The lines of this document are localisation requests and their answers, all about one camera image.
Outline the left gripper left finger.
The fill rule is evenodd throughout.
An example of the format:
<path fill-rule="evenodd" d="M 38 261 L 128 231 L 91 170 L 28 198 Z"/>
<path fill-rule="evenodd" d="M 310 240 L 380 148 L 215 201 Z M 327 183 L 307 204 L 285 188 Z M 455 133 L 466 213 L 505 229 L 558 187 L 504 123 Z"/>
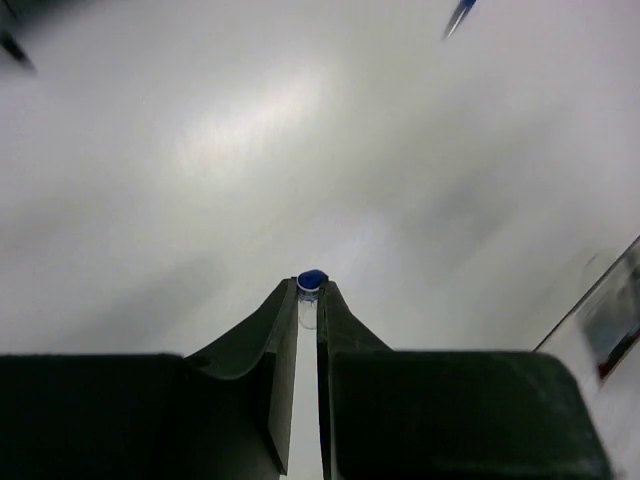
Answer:
<path fill-rule="evenodd" d="M 199 351 L 5 355 L 5 479 L 277 479 L 288 470 L 297 292 L 285 279 Z"/>

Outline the blue pen cap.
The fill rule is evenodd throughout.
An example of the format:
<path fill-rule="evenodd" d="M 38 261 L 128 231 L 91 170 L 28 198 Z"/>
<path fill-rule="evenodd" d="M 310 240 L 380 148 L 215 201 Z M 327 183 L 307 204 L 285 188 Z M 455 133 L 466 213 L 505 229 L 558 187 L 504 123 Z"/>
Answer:
<path fill-rule="evenodd" d="M 317 303 L 320 288 L 328 281 L 328 275 L 319 269 L 308 270 L 296 277 L 298 294 L 298 322 L 307 330 L 317 327 Z"/>

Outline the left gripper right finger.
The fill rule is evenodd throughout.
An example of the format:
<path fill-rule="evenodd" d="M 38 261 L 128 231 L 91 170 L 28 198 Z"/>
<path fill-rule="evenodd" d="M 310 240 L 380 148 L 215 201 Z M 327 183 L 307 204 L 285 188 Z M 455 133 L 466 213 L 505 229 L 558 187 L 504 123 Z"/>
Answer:
<path fill-rule="evenodd" d="M 327 479 L 611 479 L 565 365 L 529 351 L 395 351 L 325 283 L 317 304 Z"/>

